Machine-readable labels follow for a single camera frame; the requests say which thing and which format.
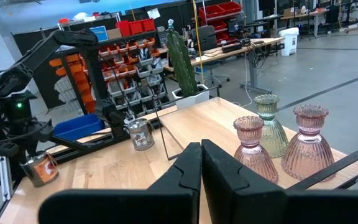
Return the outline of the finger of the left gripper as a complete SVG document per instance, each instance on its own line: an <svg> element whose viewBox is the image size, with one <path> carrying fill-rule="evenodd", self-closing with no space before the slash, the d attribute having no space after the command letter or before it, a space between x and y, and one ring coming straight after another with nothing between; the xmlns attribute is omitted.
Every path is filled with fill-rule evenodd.
<svg viewBox="0 0 358 224"><path fill-rule="evenodd" d="M0 156L12 157L19 152L19 146L11 142L0 143Z"/></svg>
<svg viewBox="0 0 358 224"><path fill-rule="evenodd" d="M54 135L54 126L52 125L52 120L50 119L47 122L42 123L39 132L37 133L37 139L40 142L47 142Z"/></svg>

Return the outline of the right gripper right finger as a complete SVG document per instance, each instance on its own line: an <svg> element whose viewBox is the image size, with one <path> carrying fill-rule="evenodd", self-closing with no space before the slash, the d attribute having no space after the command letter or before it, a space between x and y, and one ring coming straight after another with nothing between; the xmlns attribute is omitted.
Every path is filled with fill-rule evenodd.
<svg viewBox="0 0 358 224"><path fill-rule="evenodd" d="M284 189L209 139L202 178L213 223L358 223L358 175L332 190L311 186L358 161L358 151Z"/></svg>

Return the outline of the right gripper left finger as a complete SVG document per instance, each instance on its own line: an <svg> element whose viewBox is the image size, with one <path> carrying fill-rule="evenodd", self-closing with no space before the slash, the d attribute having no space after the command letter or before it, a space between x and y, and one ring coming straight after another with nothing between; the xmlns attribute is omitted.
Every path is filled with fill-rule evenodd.
<svg viewBox="0 0 358 224"><path fill-rule="evenodd" d="M191 142L146 190L64 190L40 206L39 223L199 222L201 145Z"/></svg>

